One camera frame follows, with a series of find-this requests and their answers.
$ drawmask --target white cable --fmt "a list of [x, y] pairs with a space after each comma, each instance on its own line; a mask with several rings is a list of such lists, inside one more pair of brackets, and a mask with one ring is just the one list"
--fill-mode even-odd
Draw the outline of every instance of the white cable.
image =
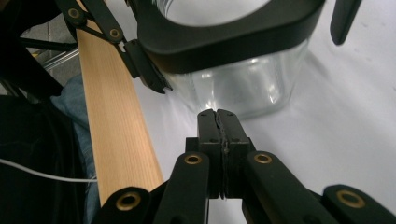
[[19, 165], [13, 161], [6, 161], [3, 159], [0, 159], [0, 163], [4, 164], [4, 165], [8, 165], [8, 166], [12, 166], [14, 168], [20, 169], [26, 173], [29, 173], [31, 175], [38, 175], [44, 178], [48, 178], [48, 179], [53, 179], [53, 180], [59, 180], [59, 181], [64, 181], [64, 182], [77, 182], [77, 183], [94, 183], [97, 182], [96, 179], [75, 179], [75, 178], [67, 178], [67, 177], [61, 177], [61, 176], [57, 176], [57, 175], [47, 175], [32, 169], [29, 169], [27, 167], [24, 167], [22, 165]]

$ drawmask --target light wood grain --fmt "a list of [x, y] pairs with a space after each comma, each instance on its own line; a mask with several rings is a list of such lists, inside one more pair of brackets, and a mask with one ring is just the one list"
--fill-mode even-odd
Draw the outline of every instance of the light wood grain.
[[101, 204], [125, 187], [163, 182], [132, 78], [115, 48], [78, 31], [78, 48]]

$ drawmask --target white table surface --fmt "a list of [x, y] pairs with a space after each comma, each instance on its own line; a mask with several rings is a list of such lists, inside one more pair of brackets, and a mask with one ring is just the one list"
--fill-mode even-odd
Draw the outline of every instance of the white table surface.
[[[108, 0], [128, 40], [131, 9]], [[330, 36], [334, 0], [327, 1], [290, 103], [241, 123], [258, 150], [276, 154], [308, 188], [345, 184], [396, 214], [396, 1], [366, 0], [346, 43]], [[174, 92], [155, 93], [134, 80], [163, 177], [168, 179], [196, 114]], [[240, 200], [210, 201], [209, 223], [246, 223]]]

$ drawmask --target transparent cup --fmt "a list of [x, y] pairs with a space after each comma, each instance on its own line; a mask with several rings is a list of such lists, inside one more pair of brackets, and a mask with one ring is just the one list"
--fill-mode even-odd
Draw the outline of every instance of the transparent cup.
[[[217, 1], [202, 0], [200, 4]], [[245, 7], [238, 15], [211, 15], [213, 11], [195, 9], [186, 5], [194, 0], [159, 0], [157, 7], [170, 21], [189, 26], [210, 26], [237, 20], [253, 12], [269, 1], [239, 1], [240, 5], [254, 2], [253, 7]], [[285, 105], [292, 92], [301, 59], [306, 53], [308, 40], [300, 45], [280, 52], [251, 58], [237, 63], [208, 68], [188, 74], [169, 74], [163, 72], [176, 95], [194, 112], [212, 108], [226, 109], [239, 118], [247, 118], [275, 112]]]

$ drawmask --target clear plastic container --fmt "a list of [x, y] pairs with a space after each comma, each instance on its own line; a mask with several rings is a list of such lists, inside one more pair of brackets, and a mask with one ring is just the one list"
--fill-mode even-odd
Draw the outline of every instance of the clear plastic container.
[[[266, 0], [249, 1], [256, 2], [255, 7], [261, 7], [269, 2]], [[209, 20], [203, 22], [202, 19], [208, 16], [213, 17], [213, 15], [203, 16], [199, 13], [196, 15], [197, 12], [195, 12], [198, 22], [194, 23], [191, 18], [194, 17], [193, 11], [182, 11], [182, 15], [175, 15], [176, 12], [172, 10], [172, 6], [180, 2], [183, 1], [157, 1], [157, 6], [165, 17], [168, 17], [171, 12], [173, 13], [172, 18], [168, 17], [168, 20], [190, 26], [214, 25], [241, 17], [240, 14], [234, 15], [234, 17], [220, 17], [220, 19], [213, 19], [212, 22], [209, 22]], [[242, 16], [252, 11], [252, 8], [242, 11]], [[199, 113], [208, 108], [214, 110], [220, 108], [234, 112], [239, 118], [252, 117], [277, 111], [289, 101], [301, 63], [300, 60], [304, 57], [307, 45], [308, 40], [305, 40], [292, 49], [238, 63], [188, 74], [169, 74], [165, 72], [163, 74], [176, 95], [194, 113]]]

